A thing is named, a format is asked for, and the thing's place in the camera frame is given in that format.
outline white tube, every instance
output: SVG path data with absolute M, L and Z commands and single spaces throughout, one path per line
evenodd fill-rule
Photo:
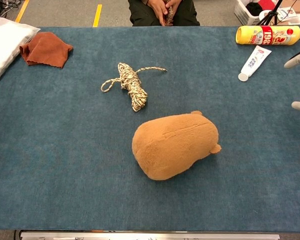
M 238 75 L 240 81 L 245 82 L 249 77 L 260 67 L 266 57 L 271 53 L 270 50 L 265 49 L 259 45 L 255 46 L 252 54 L 245 62 L 241 73 Z

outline floor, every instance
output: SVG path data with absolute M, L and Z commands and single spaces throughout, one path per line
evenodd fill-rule
M 202 26 L 241 25 L 234 15 L 236 0 L 194 0 L 194 4 Z M 127 0 L 22 0 L 6 18 L 35 27 L 129 27 L 129 17 Z M 298 233 L 282 233 L 280 237 L 300 240 Z M 0 230 L 0 240 L 13 239 L 14 230 Z

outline brown towel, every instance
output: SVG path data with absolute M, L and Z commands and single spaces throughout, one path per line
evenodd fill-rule
M 39 32 L 30 42 L 19 48 L 22 58 L 29 66 L 47 64 L 58 68 L 64 67 L 68 52 L 74 49 L 52 32 Z

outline bottle label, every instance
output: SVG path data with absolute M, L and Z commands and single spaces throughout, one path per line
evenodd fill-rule
M 261 26 L 260 31 L 255 30 L 250 39 L 250 44 L 256 45 L 286 45 L 293 36 L 293 29 L 272 30 L 270 26 Z

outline yellow bottle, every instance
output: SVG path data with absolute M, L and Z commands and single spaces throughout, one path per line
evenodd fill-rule
M 241 26 L 236 31 L 237 44 L 292 45 L 300 40 L 299 26 Z

